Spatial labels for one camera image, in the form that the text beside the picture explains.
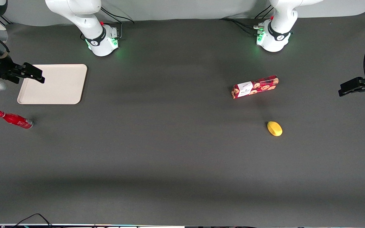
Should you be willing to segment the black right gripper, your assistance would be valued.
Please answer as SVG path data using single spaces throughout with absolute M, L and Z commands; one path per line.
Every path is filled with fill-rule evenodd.
M 9 56 L 0 58 L 0 79 L 19 84 L 19 78 L 33 79 L 42 84 L 45 82 L 42 70 L 32 64 L 27 62 L 22 65 L 16 64 Z

